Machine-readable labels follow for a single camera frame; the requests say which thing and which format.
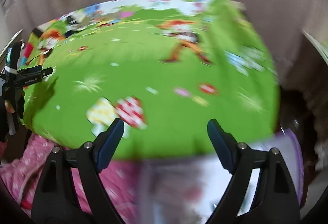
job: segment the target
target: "cartoon print fabric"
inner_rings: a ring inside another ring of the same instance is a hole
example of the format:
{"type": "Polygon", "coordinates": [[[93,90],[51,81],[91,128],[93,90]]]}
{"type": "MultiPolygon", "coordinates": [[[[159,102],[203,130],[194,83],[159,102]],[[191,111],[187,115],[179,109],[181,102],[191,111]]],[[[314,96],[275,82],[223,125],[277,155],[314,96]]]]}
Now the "cartoon print fabric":
{"type": "Polygon", "coordinates": [[[26,92],[23,123],[70,148],[125,122],[114,159],[213,153],[207,122],[237,141],[271,134],[272,59],[230,0],[115,0],[31,34],[23,67],[55,73],[26,92]]]}

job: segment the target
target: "small black device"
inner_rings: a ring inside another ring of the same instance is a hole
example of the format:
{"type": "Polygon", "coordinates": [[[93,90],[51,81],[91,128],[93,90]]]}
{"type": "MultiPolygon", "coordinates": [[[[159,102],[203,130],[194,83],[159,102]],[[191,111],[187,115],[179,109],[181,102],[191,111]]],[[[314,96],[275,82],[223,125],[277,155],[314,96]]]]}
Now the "small black device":
{"type": "Polygon", "coordinates": [[[2,97],[4,100],[9,100],[15,110],[13,114],[7,112],[10,135],[14,135],[19,130],[19,117],[22,117],[22,113],[19,113],[17,109],[23,87],[38,83],[43,77],[52,74],[51,67],[42,69],[42,66],[35,66],[17,70],[21,47],[22,42],[11,43],[8,46],[5,73],[1,75],[1,78],[5,80],[2,85],[2,97]]]}
{"type": "Polygon", "coordinates": [[[77,20],[73,18],[72,15],[67,16],[66,21],[68,22],[69,25],[74,25],[77,24],[77,20]]]}

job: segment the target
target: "black mount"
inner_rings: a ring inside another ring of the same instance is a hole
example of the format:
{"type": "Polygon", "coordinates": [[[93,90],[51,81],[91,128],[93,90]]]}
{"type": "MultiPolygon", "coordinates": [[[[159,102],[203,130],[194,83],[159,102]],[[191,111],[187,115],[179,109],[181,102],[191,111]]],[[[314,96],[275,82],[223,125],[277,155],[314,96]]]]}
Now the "black mount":
{"type": "Polygon", "coordinates": [[[9,100],[15,110],[13,114],[7,113],[10,135],[18,132],[19,118],[23,118],[24,99],[21,98],[23,87],[38,83],[43,77],[52,73],[51,67],[42,70],[42,66],[17,70],[21,47],[22,42],[11,43],[8,46],[5,74],[1,74],[1,78],[5,80],[1,88],[1,96],[9,100]]]}
{"type": "MultiPolygon", "coordinates": [[[[124,132],[124,122],[115,119],[106,132],[80,148],[63,151],[54,147],[35,193],[32,220],[36,224],[112,223],[124,224],[99,179],[124,132]],[[81,211],[70,168],[78,168],[93,215],[81,211]]],[[[278,149],[258,151],[237,143],[216,120],[207,126],[209,138],[232,178],[207,224],[216,223],[299,223],[300,209],[288,168],[278,149]],[[260,168],[255,197],[248,213],[237,217],[250,181],[252,169],[260,168]]]]}

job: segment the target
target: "pink polka dot fabric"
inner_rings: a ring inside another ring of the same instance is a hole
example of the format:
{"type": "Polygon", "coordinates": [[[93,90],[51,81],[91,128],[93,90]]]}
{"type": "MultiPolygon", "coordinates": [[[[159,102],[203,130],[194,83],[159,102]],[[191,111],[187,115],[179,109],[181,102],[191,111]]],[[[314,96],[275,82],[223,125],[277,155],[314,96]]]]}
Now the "pink polka dot fabric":
{"type": "Polygon", "coordinates": [[[0,158],[3,156],[6,147],[7,147],[7,138],[5,142],[0,142],[0,158]]]}
{"type": "MultiPolygon", "coordinates": [[[[55,144],[32,134],[21,159],[0,168],[0,177],[10,194],[19,205],[24,205],[24,211],[31,215],[35,190],[42,173],[44,163],[55,144]]],[[[101,182],[126,224],[134,224],[137,218],[136,188],[140,174],[140,165],[133,162],[111,161],[106,169],[99,174],[101,182]]],[[[81,209],[91,214],[81,179],[76,168],[72,176],[81,209]]]]}

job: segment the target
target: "cartoon character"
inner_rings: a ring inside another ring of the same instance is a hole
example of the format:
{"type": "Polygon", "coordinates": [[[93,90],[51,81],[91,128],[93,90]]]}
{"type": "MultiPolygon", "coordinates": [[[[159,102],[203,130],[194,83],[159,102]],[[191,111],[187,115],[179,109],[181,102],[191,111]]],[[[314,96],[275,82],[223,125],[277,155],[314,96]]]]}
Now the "cartoon character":
{"type": "Polygon", "coordinates": [[[180,53],[183,48],[190,48],[205,65],[212,65],[212,62],[206,57],[201,49],[199,35],[192,31],[190,20],[168,20],[156,27],[162,29],[162,35],[174,37],[179,40],[178,45],[173,49],[168,59],[162,60],[162,63],[174,63],[179,61],[180,53]]]}
{"type": "MultiPolygon", "coordinates": [[[[39,57],[38,65],[42,65],[44,63],[45,59],[50,56],[52,50],[59,41],[66,39],[65,36],[63,36],[61,32],[56,28],[48,29],[41,35],[40,38],[41,42],[38,46],[38,49],[41,51],[41,53],[40,55],[33,58],[35,59],[39,57]]],[[[29,65],[33,59],[29,60],[25,64],[29,65]]]]}
{"type": "Polygon", "coordinates": [[[101,21],[99,22],[96,27],[99,28],[99,27],[105,27],[105,26],[112,26],[114,25],[115,23],[118,23],[120,22],[120,20],[118,19],[115,19],[115,20],[104,20],[104,21],[101,21]]]}

